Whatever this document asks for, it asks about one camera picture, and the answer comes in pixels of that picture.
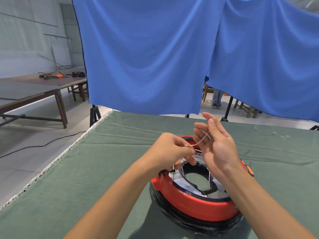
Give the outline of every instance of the fingernail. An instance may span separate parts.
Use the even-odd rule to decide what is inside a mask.
[[[213,118],[208,120],[208,124],[214,126],[215,125],[215,121]]]

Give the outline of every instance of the person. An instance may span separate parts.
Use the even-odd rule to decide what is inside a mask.
[[[200,142],[205,163],[244,215],[259,239],[315,239],[285,211],[242,167],[234,140],[211,114],[208,125],[195,123],[194,140]],[[163,133],[94,204],[64,239],[116,239],[146,184],[159,171],[181,167],[181,158],[192,165],[195,151],[184,139]]]
[[[220,109],[221,108],[221,98],[223,97],[224,92],[215,89],[213,93],[213,100],[211,107],[213,109]]]

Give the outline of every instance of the blue cloth backdrop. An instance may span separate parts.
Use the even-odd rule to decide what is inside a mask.
[[[73,0],[90,103],[199,113],[225,0]]]
[[[198,113],[206,75],[263,112],[319,121],[317,15],[285,0],[73,3],[92,104]]]
[[[319,16],[286,0],[226,0],[208,76],[263,112],[319,122]]]

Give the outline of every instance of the forearm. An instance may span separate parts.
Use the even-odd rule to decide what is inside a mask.
[[[117,238],[149,179],[149,169],[138,160],[78,221],[64,239]]]
[[[245,170],[229,173],[223,185],[259,239],[315,238]]]

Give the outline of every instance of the jeans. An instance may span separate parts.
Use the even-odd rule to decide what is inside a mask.
[[[220,90],[214,90],[212,105],[221,106],[221,98],[223,97],[224,92]]]

